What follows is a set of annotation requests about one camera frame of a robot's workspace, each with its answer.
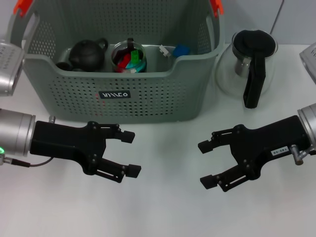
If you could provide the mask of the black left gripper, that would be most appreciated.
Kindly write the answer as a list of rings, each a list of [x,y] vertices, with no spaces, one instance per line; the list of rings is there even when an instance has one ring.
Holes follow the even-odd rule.
[[[121,183],[123,178],[137,178],[140,165],[123,165],[103,159],[105,139],[132,143],[135,133],[122,131],[119,124],[95,124],[71,127],[37,121],[31,140],[33,155],[67,159],[77,162],[87,175],[98,175]]]

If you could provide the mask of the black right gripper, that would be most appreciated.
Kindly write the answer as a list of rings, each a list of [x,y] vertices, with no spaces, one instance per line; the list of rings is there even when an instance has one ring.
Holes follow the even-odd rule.
[[[219,186],[227,192],[248,180],[258,179],[266,163],[291,154],[290,151],[281,153],[279,150],[283,147],[296,145],[300,151],[309,147],[309,139],[298,116],[257,129],[248,129],[243,125],[235,129],[212,132],[210,141],[198,143],[203,154],[230,144],[232,155],[237,161],[233,168],[200,178],[207,190]]]

